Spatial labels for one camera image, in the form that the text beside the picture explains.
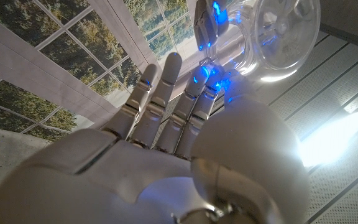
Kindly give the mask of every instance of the transparent cup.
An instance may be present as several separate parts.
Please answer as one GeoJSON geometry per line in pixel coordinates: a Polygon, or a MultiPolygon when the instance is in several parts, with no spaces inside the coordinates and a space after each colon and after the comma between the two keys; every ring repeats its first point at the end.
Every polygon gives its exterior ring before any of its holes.
{"type": "Polygon", "coordinates": [[[229,28],[207,56],[250,79],[275,82],[294,74],[318,35],[318,0],[245,0],[227,5],[229,28]]]}

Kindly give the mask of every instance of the green foliage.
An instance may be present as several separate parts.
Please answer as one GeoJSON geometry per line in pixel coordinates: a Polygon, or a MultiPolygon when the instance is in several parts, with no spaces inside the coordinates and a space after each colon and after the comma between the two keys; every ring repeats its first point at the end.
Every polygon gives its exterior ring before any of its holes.
{"type": "Polygon", "coordinates": [[[120,88],[120,84],[110,75],[105,75],[90,88],[101,96],[107,96],[115,89],[120,88]]]}
{"type": "Polygon", "coordinates": [[[66,33],[44,47],[41,52],[86,85],[91,81],[90,76],[97,77],[104,72],[66,33]]]}
{"type": "Polygon", "coordinates": [[[0,109],[0,129],[19,133],[31,125],[31,121],[0,109]]]}
{"type": "Polygon", "coordinates": [[[70,32],[108,68],[127,55],[95,11],[70,28],[70,32]]]}
{"type": "Polygon", "coordinates": [[[0,82],[0,105],[35,121],[46,118],[57,105],[8,82],[0,82]]]}
{"type": "Polygon", "coordinates": [[[157,60],[173,49],[173,43],[167,31],[149,43],[157,60]]]}
{"type": "Polygon", "coordinates": [[[0,0],[0,23],[33,46],[59,29],[31,0],[0,0]]]}
{"type": "Polygon", "coordinates": [[[71,131],[73,128],[77,127],[75,120],[76,118],[74,113],[71,113],[66,109],[60,109],[46,122],[44,122],[44,124],[55,128],[71,131]]]}
{"type": "Polygon", "coordinates": [[[86,0],[40,0],[40,2],[57,18],[66,24],[89,6],[86,0]]]}
{"type": "Polygon", "coordinates": [[[120,82],[122,82],[127,88],[135,86],[140,76],[142,76],[139,69],[133,63],[131,59],[125,60],[119,67],[119,73],[113,71],[113,74],[117,76],[120,82]]]}
{"type": "Polygon", "coordinates": [[[137,26],[147,40],[165,28],[158,4],[155,0],[124,0],[137,26]]]}
{"type": "Polygon", "coordinates": [[[64,133],[61,131],[48,129],[48,128],[42,128],[40,126],[34,127],[33,129],[26,132],[25,134],[30,134],[32,136],[43,138],[52,142],[57,141],[68,135],[68,133],[64,133]]]}
{"type": "Polygon", "coordinates": [[[186,13],[186,0],[161,0],[164,16],[169,23],[177,20],[180,16],[186,13]]]}
{"type": "Polygon", "coordinates": [[[186,38],[194,36],[193,26],[191,25],[190,16],[186,16],[179,20],[171,28],[173,40],[176,44],[182,43],[186,38]]]}

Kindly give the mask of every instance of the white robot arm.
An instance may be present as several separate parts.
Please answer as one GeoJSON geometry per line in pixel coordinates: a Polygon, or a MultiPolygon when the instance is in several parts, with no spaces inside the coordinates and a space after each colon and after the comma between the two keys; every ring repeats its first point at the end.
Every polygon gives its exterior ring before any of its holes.
{"type": "MultiPolygon", "coordinates": [[[[224,1],[199,2],[200,48],[227,21],[224,1]]],[[[170,54],[146,105],[157,70],[149,65],[102,130],[77,131],[24,161],[0,186],[0,223],[301,223],[299,141],[236,70],[201,61],[151,148],[180,67],[170,54]],[[225,110],[209,119],[221,88],[225,110]]]]}

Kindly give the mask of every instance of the robotic finger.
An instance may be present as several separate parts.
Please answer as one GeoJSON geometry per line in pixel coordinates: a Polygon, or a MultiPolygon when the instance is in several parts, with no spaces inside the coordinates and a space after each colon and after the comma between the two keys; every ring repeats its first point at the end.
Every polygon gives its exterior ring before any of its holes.
{"type": "Polygon", "coordinates": [[[198,133],[209,118],[212,107],[218,93],[221,90],[224,69],[222,66],[215,66],[205,84],[204,91],[198,97],[197,102],[186,122],[183,133],[176,148],[175,155],[190,160],[190,149],[198,133]]]}
{"type": "Polygon", "coordinates": [[[189,80],[167,125],[164,127],[157,141],[156,150],[173,154],[197,98],[204,90],[210,70],[210,64],[205,61],[201,62],[198,68],[193,71],[193,78],[189,80]]]}
{"type": "Polygon", "coordinates": [[[153,64],[146,68],[124,106],[103,128],[104,132],[112,133],[121,139],[128,137],[147,101],[152,88],[151,83],[154,82],[156,77],[156,71],[157,67],[153,64]]]}
{"type": "Polygon", "coordinates": [[[150,149],[178,78],[180,67],[181,57],[177,53],[171,53],[165,62],[161,80],[153,97],[130,139],[131,143],[150,149]]]}

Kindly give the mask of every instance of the light fixture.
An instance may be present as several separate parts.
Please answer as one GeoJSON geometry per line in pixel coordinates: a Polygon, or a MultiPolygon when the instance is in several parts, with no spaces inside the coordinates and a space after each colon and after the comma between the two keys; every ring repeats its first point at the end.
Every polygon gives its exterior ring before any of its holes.
{"type": "Polygon", "coordinates": [[[299,153],[303,165],[310,167],[337,160],[357,131],[358,112],[321,128],[301,144],[299,153]]]}

